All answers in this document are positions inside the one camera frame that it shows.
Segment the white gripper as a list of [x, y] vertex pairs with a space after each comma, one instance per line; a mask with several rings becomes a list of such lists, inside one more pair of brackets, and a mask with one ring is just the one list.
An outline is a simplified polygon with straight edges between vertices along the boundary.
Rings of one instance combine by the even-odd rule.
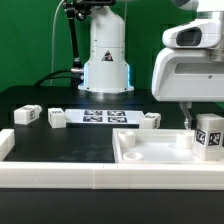
[[158, 101], [180, 102], [186, 129], [192, 126], [191, 102], [224, 101], [223, 29], [219, 18], [196, 19], [163, 33], [151, 90]]

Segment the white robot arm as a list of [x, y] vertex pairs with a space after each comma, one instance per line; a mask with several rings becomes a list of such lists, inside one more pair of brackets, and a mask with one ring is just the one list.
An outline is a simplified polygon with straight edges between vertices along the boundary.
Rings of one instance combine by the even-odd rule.
[[[176, 7], [194, 10], [197, 18], [163, 33], [165, 48], [158, 54], [152, 76], [152, 95], [174, 101], [191, 126], [193, 102], [224, 102], [224, 0], [171, 0]], [[90, 58], [79, 89], [104, 98], [132, 91], [125, 62], [125, 23], [107, 2], [91, 10]]]

